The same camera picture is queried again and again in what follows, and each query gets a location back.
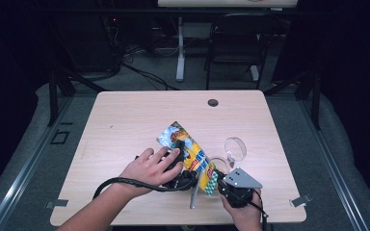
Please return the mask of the black metal stand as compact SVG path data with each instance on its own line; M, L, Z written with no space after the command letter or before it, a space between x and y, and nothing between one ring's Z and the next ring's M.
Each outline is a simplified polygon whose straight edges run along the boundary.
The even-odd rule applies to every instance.
M319 112L320 112L320 99L321 99L321 77L314 70L306 70L302 73L281 81L269 90L265 90L265 95L273 95L288 86L298 83L298 87L294 93L297 100L306 100L310 93L311 107L310 119L317 130L320 130Z
M96 91L105 91L104 88L95 84L94 82L86 79L82 75L78 74L71 69L65 67L56 67L51 71L49 76L49 106L50 106L50 119L48 126L52 126L59 116L59 105L58 105L58 90L65 97L73 97L76 93L75 87L71 81L75 80L80 82L84 86Z

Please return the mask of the black chair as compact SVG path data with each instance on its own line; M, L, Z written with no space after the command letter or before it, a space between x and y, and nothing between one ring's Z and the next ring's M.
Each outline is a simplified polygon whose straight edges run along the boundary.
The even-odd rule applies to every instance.
M211 65L244 65L247 71L257 68L259 89L271 39L279 27L278 19L269 14L228 13L211 25L204 69L205 88L210 89Z

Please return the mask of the yellow spouted food pouch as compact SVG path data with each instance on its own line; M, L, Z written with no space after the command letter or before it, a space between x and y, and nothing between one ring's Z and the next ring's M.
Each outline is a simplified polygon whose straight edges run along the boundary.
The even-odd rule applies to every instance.
M198 186L207 194L215 191L218 173L216 166L211 162L202 148L195 142L190 134L177 122L168 126L156 139L162 146L171 149L176 147L178 141L184 142L184 167L201 174Z

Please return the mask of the dark equipment with red light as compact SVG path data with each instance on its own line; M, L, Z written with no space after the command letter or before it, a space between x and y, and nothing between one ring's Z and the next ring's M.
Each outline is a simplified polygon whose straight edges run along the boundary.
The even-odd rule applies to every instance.
M112 72L117 74L120 71L122 63L122 53L119 43L118 19L112 16L102 16L102 23L111 50L111 56L113 60Z

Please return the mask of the person's right hand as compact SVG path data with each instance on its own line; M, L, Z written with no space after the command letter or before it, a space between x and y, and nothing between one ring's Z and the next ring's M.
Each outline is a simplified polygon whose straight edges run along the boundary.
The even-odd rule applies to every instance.
M243 208L232 208L225 196L221 196L223 206L230 213L232 220L239 231L262 231L261 212L249 205Z

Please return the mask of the grey tape strip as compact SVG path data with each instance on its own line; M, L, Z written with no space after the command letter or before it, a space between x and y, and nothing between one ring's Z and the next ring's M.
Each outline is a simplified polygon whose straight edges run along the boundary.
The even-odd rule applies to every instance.
M56 207L66 207L67 203L68 203L67 199L56 199L56 200L53 200L53 201L48 201L45 204L45 207L47 209L54 209Z
M289 203L293 207L300 207L300 206L305 206L311 200L312 200L312 197L309 194L305 194L303 196L290 200Z

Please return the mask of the person's left hand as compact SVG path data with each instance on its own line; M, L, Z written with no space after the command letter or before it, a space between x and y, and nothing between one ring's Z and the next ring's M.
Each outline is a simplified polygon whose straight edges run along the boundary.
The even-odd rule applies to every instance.
M177 163L172 169L168 170L169 165L175 161L179 154L180 150L178 148L172 151L169 151L167 147L162 147L158 151L147 148L122 171L119 177L138 180L159 187L171 181L181 172L182 163Z

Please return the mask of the white background desk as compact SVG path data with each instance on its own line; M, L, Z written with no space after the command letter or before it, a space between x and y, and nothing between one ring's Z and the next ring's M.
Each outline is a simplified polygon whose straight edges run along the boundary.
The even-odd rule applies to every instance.
M299 0L158 0L158 6L167 10L250 10L265 9L271 12L283 12L294 9ZM176 81L183 82L185 76L185 42L184 39L207 39L210 23L187 22L179 16L177 22L178 60Z

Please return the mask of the grey metal floor rail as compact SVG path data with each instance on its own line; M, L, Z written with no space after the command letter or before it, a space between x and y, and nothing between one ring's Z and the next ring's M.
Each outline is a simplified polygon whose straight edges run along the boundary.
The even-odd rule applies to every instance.
M362 216L357 206L353 194L348 188L348 185L345 182L342 173L332 156L330 147L325 140L323 132L320 129L317 129L316 126L313 124L310 115L310 107L305 101L298 101L298 104L301 108L302 113L304 114L304 118L312 134L315 136L315 139L321 149L321 157L330 176L330 180L334 185L335 191L341 201L341 204L347 214L350 223L353 226L354 231L370 231L364 217Z
M4 229L43 158L43 150L55 137L55 129L73 98L61 99L58 113L49 125L49 100L39 99L38 106L9 163L0 176L0 231Z

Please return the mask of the clear glass jar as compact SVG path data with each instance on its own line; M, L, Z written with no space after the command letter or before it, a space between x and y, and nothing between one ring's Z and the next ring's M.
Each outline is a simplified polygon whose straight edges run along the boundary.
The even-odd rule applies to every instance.
M244 142L237 137L225 140L224 149L221 153L211 158L215 167L223 173L230 173L239 167L247 156L247 148Z

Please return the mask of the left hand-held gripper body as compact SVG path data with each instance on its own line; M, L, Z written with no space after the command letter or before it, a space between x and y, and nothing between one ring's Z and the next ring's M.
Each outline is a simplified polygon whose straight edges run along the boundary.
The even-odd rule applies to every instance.
M201 174L194 170L183 170L170 182L165 183L164 187L177 191L191 190L190 208L196 207L196 199L198 195L198 184L200 182Z

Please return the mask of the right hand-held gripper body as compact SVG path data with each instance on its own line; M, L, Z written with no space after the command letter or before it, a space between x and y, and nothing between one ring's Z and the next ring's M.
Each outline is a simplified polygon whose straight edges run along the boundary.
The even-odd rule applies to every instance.
M243 208L251 203L253 193L263 186L243 169L237 167L218 184L218 191L232 208Z

